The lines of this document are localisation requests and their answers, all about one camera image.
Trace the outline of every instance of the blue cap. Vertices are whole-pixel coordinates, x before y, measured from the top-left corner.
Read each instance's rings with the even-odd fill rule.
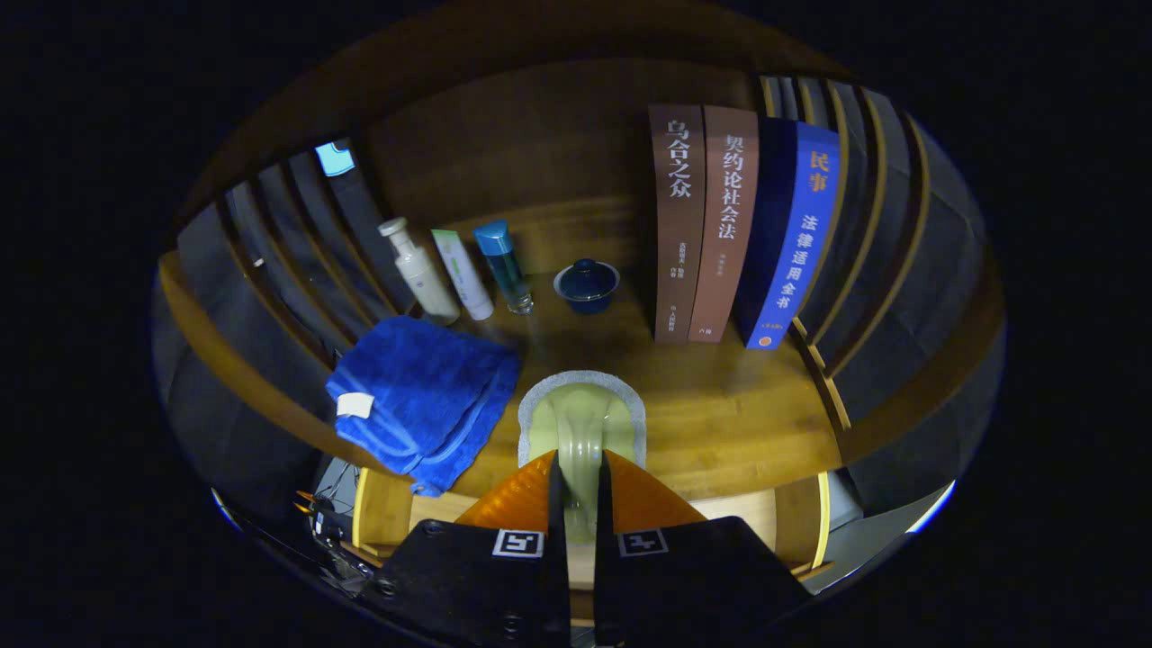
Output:
[[[480,244],[484,256],[501,256],[511,251],[511,236],[508,235],[507,220],[493,220],[472,229],[476,242]]]

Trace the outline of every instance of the clear plastic bottle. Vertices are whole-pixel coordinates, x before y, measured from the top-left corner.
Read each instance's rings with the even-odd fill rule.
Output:
[[[472,231],[476,242],[480,246],[484,261],[488,263],[500,292],[503,293],[505,301],[508,302],[508,310],[516,315],[528,315],[532,312],[532,293],[528,288],[528,281],[520,271],[516,262],[516,253],[513,251],[511,236],[508,235],[507,220],[493,220]]]

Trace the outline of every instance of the blue book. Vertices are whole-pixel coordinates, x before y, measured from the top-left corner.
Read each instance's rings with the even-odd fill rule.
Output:
[[[803,122],[760,118],[760,180],[736,289],[736,327],[748,348],[780,346],[824,253],[840,138]]]

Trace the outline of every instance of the white lotion bottle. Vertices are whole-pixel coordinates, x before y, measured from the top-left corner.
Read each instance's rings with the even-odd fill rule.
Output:
[[[472,265],[460,234],[452,229],[433,229],[432,239],[440,250],[440,258],[448,269],[448,277],[452,278],[452,285],[455,286],[461,303],[468,309],[468,315],[477,322],[492,317],[494,310],[492,299],[480,284],[480,277],[476,273],[476,266]]]
[[[396,250],[396,270],[412,289],[424,312],[437,324],[447,326],[460,318],[460,307],[437,274],[427,253],[408,236],[407,227],[407,218],[393,218],[376,229]]]

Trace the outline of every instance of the blue ceramic cup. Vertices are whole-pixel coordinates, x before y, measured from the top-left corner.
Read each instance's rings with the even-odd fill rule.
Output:
[[[582,258],[556,273],[552,287],[568,306],[582,315],[608,308],[612,293],[620,286],[620,272],[599,261]]]

